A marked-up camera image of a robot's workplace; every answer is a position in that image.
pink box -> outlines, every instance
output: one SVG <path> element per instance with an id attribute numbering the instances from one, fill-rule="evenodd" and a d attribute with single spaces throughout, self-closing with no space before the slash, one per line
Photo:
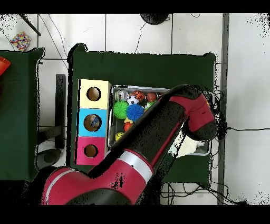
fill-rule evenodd
<path id="1" fill-rule="evenodd" d="M 106 139 L 104 137 L 78 137 L 77 165 L 98 165 L 105 157 Z M 94 145 L 98 149 L 95 157 L 87 157 L 84 148 Z"/>

green tablecloth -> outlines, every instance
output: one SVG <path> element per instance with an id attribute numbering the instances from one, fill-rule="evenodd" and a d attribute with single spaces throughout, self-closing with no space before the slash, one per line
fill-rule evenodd
<path id="1" fill-rule="evenodd" d="M 37 174 L 36 65 L 43 53 L 0 51 L 11 62 L 0 76 L 0 180 L 33 180 Z"/>
<path id="2" fill-rule="evenodd" d="M 215 55 L 212 53 L 194 56 L 86 52 L 84 44 L 77 44 L 70 51 L 69 58 L 69 90 L 72 89 L 72 95 L 68 95 L 68 100 L 72 97 L 71 139 L 75 139 L 76 131 L 78 79 L 108 80 L 112 85 L 158 88 L 172 88 L 183 83 L 205 86 L 210 91 L 214 87 Z M 89 171 L 91 166 L 74 165 L 74 140 L 71 141 L 70 150 L 70 153 L 67 152 L 70 155 L 70 165 L 84 172 Z M 172 156 L 168 154 L 165 160 L 172 161 Z M 200 182 L 207 186 L 208 180 L 209 155 L 187 155 L 175 160 L 163 181 Z"/>

white cloth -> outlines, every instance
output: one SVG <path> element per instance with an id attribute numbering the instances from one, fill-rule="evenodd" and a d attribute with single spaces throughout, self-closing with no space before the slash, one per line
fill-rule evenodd
<path id="1" fill-rule="evenodd" d="M 180 146 L 180 143 L 181 143 L 183 137 L 184 137 L 184 135 L 183 135 L 182 131 L 180 131 L 178 136 L 176 137 L 175 141 L 171 145 L 168 153 L 173 154 L 173 155 L 176 154 L 177 149 Z M 181 156 L 188 155 L 188 154 L 195 152 L 198 143 L 199 143 L 198 141 L 195 141 L 195 140 L 191 139 L 190 137 L 186 136 L 181 147 L 180 147 L 180 150 L 178 151 L 178 155 L 176 156 L 176 158 L 179 158 Z"/>

blue box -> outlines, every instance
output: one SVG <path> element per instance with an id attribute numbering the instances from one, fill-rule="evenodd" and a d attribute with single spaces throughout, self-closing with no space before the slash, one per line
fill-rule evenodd
<path id="1" fill-rule="evenodd" d="M 84 125 L 84 119 L 87 115 L 98 115 L 101 118 L 101 126 L 96 132 L 88 131 Z M 108 110 L 107 109 L 87 109 L 80 108 L 79 112 L 79 133 L 80 137 L 106 137 L 107 135 L 107 122 L 108 122 Z"/>

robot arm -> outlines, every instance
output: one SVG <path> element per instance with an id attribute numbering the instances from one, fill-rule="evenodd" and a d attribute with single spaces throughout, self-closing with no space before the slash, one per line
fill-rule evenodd
<path id="1" fill-rule="evenodd" d="M 69 167 L 54 171 L 42 204 L 135 204 L 183 123 L 195 140 L 213 139 L 217 132 L 206 98 L 190 85 L 166 92 L 87 175 Z"/>

